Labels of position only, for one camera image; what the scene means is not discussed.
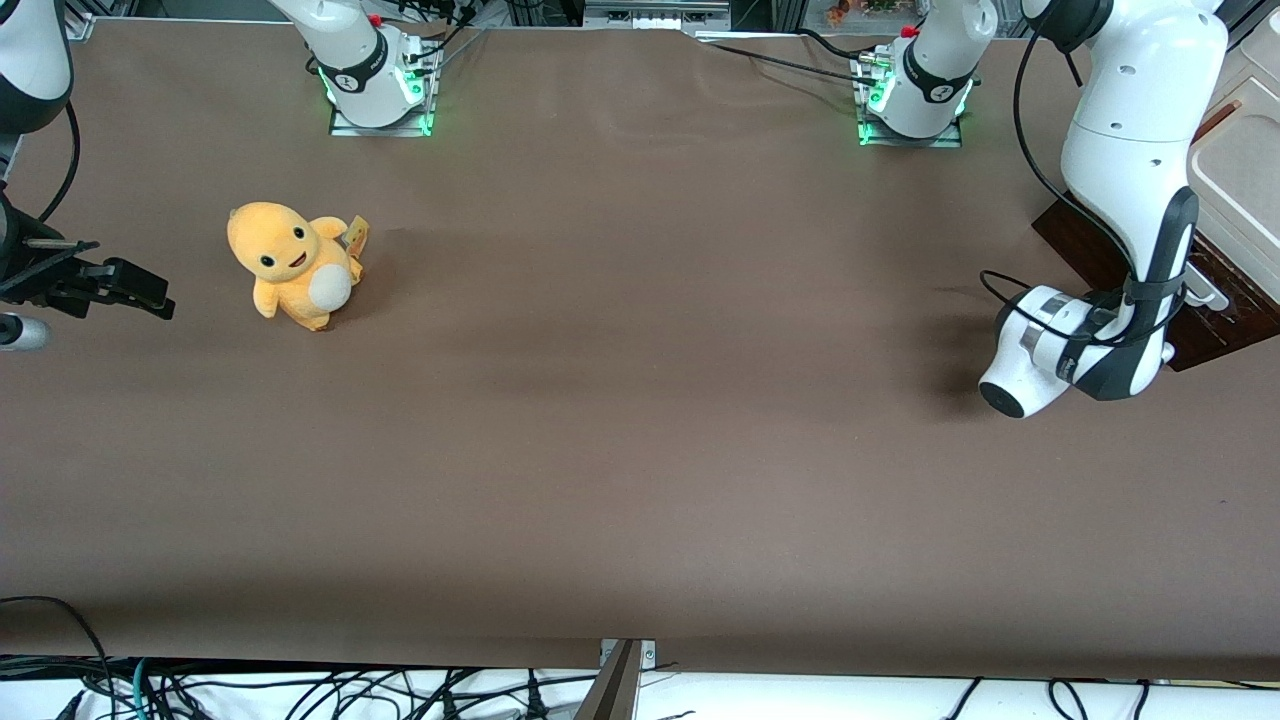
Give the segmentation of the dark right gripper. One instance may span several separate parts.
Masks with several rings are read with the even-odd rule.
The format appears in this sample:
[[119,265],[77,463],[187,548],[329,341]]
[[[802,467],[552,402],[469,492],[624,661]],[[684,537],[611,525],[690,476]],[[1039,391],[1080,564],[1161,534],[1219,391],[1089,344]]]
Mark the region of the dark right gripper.
[[1,299],[84,319],[91,305],[122,305],[161,320],[174,316],[169,283],[123,258],[92,264],[81,254],[96,242],[67,240],[42,222],[15,209],[1,196]]

